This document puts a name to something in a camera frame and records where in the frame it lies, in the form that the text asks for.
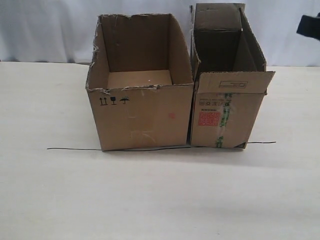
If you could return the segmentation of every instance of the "white backdrop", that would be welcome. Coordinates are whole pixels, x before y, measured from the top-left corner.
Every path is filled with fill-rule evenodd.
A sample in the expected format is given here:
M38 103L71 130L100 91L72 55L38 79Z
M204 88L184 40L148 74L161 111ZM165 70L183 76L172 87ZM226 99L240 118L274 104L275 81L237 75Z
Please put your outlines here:
M0 59L87 63L99 14L172 13L190 39L189 5L230 0L0 0ZM320 0L240 0L270 66L320 66L320 42L296 34Z

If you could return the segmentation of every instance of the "table surface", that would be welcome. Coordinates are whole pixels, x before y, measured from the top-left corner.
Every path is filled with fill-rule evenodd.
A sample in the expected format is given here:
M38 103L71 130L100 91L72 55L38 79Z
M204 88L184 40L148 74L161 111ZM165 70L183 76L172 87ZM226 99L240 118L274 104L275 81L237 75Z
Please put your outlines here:
M100 148L88 66L0 63L0 239L318 240L320 68L276 71L249 144Z

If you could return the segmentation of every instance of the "open cardboard box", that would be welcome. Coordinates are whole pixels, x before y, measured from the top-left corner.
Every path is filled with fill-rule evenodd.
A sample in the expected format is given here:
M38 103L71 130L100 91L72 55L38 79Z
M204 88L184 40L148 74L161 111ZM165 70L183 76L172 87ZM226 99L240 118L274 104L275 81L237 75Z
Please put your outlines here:
M194 82L177 20L100 15L86 89L103 151L186 144Z
M191 145L247 145L274 72L249 26L241 3L198 3L191 61L195 95Z

